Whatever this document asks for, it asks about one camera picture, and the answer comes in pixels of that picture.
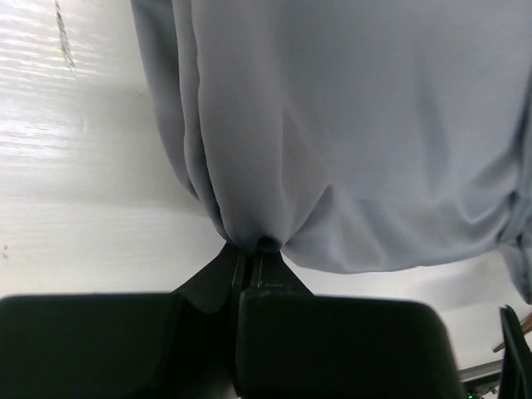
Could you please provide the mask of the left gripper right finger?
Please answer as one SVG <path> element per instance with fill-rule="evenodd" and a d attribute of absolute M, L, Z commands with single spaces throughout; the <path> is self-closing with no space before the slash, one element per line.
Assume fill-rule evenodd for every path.
<path fill-rule="evenodd" d="M 234 282 L 234 383 L 243 398 L 462 398 L 444 323 L 424 303 L 319 296 L 280 254 Z"/>

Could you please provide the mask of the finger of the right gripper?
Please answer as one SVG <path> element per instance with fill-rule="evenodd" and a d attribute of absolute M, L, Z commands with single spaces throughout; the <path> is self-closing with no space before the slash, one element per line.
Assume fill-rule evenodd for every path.
<path fill-rule="evenodd" d="M 531 399 L 531 351 L 512 307 L 500 309 L 505 353 L 499 399 Z"/>

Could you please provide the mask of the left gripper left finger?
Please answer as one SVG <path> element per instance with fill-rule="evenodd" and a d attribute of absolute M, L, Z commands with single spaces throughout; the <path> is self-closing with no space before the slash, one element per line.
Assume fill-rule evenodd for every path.
<path fill-rule="evenodd" d="M 169 293 L 18 295 L 1 301 L 4 398 L 231 398 L 225 245 Z"/>

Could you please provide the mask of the copper knife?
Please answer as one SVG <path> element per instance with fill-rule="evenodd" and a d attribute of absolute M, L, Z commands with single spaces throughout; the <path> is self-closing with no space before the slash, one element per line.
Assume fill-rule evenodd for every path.
<path fill-rule="evenodd" d="M 504 344 L 503 342 L 501 342 L 500 344 L 498 344 L 498 345 L 492 350 L 492 352 L 493 352 L 493 353 L 497 353 L 497 352 L 502 351 L 504 348 L 505 348 L 505 344 Z"/>

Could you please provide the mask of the grey cloth placemat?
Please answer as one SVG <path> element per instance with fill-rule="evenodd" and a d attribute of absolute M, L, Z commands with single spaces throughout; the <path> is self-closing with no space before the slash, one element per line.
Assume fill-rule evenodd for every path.
<path fill-rule="evenodd" d="M 329 273 L 497 250 L 530 301 L 530 2 L 131 8 L 166 154 L 225 240 Z"/>

